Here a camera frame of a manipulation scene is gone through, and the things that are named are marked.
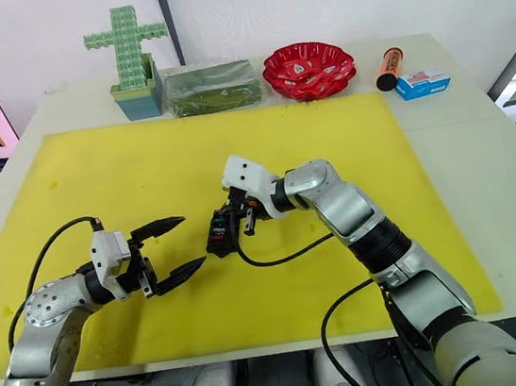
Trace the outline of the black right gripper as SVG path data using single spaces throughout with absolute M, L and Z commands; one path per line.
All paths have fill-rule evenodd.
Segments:
M 254 197 L 250 196 L 246 190 L 231 187 L 228 192 L 228 201 L 230 204 L 224 205 L 224 213 L 229 223 L 229 239 L 233 245 L 233 250 L 239 250 L 239 228 L 240 219 L 244 219 L 244 235 L 254 236 L 256 220 L 260 216 L 260 202 Z

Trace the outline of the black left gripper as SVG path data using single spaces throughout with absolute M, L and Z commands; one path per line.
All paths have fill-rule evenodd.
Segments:
M 127 245 L 131 256 L 125 262 L 126 268 L 122 269 L 121 274 L 117 277 L 119 285 L 126 293 L 130 294 L 141 290 L 146 298 L 163 296 L 185 284 L 200 269 L 206 261 L 207 257 L 205 256 L 176 267 L 167 278 L 158 282 L 157 274 L 150 260 L 141 254 L 145 240 L 166 234 L 184 221 L 183 216 L 165 217 L 130 232 L 131 240 L 127 242 Z

